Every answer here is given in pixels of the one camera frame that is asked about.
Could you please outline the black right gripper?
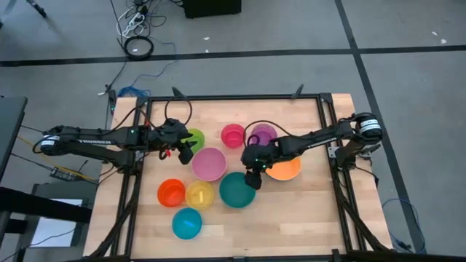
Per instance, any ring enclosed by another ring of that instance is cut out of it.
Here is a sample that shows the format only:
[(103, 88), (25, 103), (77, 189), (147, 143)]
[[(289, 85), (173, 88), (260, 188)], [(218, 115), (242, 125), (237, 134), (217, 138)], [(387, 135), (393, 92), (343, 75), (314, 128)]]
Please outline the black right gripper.
[(240, 160), (247, 169), (245, 173), (245, 183), (251, 188), (259, 190), (262, 184), (260, 171), (271, 168), (275, 163), (283, 160), (280, 140), (274, 139), (267, 145), (246, 143)]

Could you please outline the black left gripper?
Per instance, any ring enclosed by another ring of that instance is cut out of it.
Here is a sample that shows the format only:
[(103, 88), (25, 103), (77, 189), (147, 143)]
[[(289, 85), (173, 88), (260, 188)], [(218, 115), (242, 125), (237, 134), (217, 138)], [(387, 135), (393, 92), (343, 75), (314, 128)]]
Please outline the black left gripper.
[(190, 163), (194, 156), (191, 147), (197, 144), (197, 136), (189, 133), (185, 124), (171, 118), (166, 119), (161, 126), (154, 127), (146, 138), (150, 151), (178, 149), (178, 159), (183, 165)]

